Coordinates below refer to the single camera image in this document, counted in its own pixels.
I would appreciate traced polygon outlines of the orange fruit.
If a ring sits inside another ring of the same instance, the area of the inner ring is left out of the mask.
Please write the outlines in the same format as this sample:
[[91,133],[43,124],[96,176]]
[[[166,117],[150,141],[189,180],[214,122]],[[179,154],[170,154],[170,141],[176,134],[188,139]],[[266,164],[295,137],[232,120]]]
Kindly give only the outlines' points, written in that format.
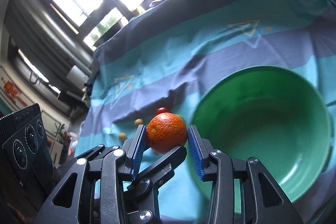
[[187,141],[187,128],[183,119],[173,113],[156,115],[146,128],[147,142],[156,153],[165,154]]

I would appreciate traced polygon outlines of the potted green plant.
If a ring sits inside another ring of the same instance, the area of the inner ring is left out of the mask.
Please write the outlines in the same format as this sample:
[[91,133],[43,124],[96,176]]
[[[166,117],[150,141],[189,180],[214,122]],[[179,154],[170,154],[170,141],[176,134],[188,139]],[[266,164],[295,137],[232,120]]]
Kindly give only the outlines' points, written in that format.
[[56,127],[56,140],[62,144],[64,144],[67,141],[70,141],[71,136],[70,134],[65,130],[65,124],[57,124],[55,123]]

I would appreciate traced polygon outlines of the tan longan lower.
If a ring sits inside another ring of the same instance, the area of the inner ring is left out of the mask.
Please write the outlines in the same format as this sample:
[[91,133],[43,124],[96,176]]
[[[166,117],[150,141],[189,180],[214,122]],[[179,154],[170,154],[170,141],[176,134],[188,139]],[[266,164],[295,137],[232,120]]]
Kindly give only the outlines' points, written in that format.
[[120,141],[122,141],[122,142],[126,141],[126,139],[127,139],[127,134],[124,133],[124,132],[119,133],[119,135],[118,135],[118,139],[119,139]]

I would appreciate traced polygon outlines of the tan longan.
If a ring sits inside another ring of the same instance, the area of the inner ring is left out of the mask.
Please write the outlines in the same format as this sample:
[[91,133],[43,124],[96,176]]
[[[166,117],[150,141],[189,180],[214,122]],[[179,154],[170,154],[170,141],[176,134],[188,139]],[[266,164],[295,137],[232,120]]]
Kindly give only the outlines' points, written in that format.
[[138,118],[138,119],[136,119],[135,121],[134,121],[134,126],[135,127],[138,127],[138,126],[140,126],[140,125],[144,125],[145,123],[144,123],[144,121],[143,121],[143,119],[141,119],[141,118]]
[[119,139],[120,141],[122,141],[122,142],[126,141],[126,139],[127,139],[127,134],[124,133],[124,132],[119,133],[119,135],[118,135],[118,139]]

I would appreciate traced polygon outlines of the tan longan upper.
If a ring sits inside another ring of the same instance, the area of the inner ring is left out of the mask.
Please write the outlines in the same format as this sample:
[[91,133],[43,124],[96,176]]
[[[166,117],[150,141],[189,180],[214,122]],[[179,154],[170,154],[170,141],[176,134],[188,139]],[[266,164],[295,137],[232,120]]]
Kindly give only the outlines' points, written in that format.
[[140,126],[140,125],[144,125],[145,123],[144,123],[144,121],[143,121],[143,119],[141,119],[141,118],[138,118],[138,119],[136,119],[135,121],[134,121],[134,126],[135,127],[138,127],[138,126]]

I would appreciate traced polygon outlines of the red cherry tomato top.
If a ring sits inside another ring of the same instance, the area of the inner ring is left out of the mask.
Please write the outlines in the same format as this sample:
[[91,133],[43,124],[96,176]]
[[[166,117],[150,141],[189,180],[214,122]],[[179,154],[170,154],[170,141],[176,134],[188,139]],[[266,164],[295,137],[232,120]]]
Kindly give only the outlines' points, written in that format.
[[162,114],[162,113],[168,113],[168,112],[169,112],[168,108],[160,107],[155,111],[155,115],[159,115],[159,114]]

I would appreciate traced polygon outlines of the green plastic bowl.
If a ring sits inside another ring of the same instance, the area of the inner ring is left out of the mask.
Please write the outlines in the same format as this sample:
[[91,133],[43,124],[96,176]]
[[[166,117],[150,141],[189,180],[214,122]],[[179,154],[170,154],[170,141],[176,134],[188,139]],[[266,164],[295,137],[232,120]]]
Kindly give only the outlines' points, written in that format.
[[190,122],[228,156],[258,158],[293,202],[329,163],[331,115],[319,91],[288,69],[232,73],[202,97]]

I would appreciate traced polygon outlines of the white cylindrical lamp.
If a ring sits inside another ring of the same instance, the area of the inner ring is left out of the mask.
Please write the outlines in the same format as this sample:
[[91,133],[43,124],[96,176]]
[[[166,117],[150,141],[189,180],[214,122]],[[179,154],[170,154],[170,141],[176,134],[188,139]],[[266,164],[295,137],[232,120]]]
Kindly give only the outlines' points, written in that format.
[[74,65],[66,76],[67,80],[72,82],[78,88],[83,88],[84,84],[88,81],[89,76],[86,75],[79,67]]

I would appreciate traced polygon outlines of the blue striped tablecloth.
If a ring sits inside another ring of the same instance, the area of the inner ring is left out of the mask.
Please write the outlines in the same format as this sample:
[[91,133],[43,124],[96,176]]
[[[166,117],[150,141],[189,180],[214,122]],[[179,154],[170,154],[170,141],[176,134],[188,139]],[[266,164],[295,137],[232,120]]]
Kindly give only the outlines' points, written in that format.
[[335,118],[335,0],[166,0],[93,56],[91,106],[76,155],[132,136],[166,107],[189,122],[224,77],[274,65],[306,78]]

